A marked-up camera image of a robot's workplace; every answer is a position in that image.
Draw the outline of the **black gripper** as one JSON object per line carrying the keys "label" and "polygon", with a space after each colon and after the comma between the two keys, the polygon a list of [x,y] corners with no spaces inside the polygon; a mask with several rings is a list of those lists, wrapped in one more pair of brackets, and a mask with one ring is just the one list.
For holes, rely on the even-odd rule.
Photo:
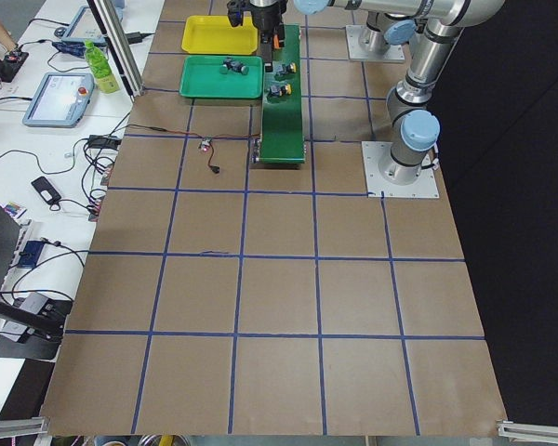
{"label": "black gripper", "polygon": [[242,26],[246,12],[251,14],[252,23],[259,31],[260,57],[265,72],[273,71],[273,36],[277,34],[281,46],[285,45],[286,13],[285,0],[233,0],[227,3],[227,16],[232,27]]}

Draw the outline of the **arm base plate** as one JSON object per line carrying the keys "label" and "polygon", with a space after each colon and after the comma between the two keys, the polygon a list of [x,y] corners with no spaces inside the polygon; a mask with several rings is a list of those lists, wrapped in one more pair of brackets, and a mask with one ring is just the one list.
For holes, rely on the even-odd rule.
{"label": "arm base plate", "polygon": [[421,164],[407,167],[394,161],[391,142],[363,141],[367,195],[374,198],[438,199],[435,172],[428,154]]}
{"label": "arm base plate", "polygon": [[345,28],[349,60],[379,63],[404,63],[401,45],[388,44],[382,33],[365,25],[347,25]]}

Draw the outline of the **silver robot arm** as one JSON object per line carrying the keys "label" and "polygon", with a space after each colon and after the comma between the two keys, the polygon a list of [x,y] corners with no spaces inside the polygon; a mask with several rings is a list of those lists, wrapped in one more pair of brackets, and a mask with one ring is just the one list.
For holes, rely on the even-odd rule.
{"label": "silver robot arm", "polygon": [[[272,70],[272,57],[285,46],[286,27],[283,15],[285,0],[230,1],[227,16],[233,27],[241,26],[245,13],[250,13],[259,33],[258,54],[264,70]],[[405,60],[402,45],[416,34],[416,22],[402,14],[370,11],[365,25],[348,25],[346,37],[349,59],[401,63]]]}
{"label": "silver robot arm", "polygon": [[387,96],[393,143],[379,161],[379,172],[397,185],[414,183],[422,161],[439,137],[436,116],[426,111],[435,84],[462,31],[493,17],[502,1],[297,1],[299,12],[312,15],[327,7],[426,18],[405,78]]}

